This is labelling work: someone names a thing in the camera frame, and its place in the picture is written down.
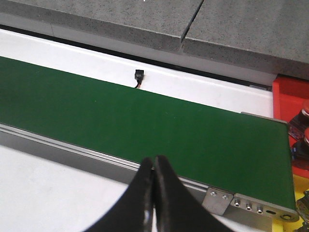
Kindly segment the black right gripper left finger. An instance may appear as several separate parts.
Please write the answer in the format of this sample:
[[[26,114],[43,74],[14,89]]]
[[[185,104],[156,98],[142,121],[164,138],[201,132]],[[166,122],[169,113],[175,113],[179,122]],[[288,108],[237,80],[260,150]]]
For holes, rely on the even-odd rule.
[[[87,232],[150,232],[153,224],[152,160],[142,160],[133,180],[111,209]]]

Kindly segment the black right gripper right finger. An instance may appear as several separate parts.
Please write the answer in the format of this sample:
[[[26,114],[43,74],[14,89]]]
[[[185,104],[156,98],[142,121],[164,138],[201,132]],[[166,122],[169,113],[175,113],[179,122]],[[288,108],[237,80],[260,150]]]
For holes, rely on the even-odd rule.
[[[182,184],[165,156],[154,162],[156,227],[159,232],[231,232]]]

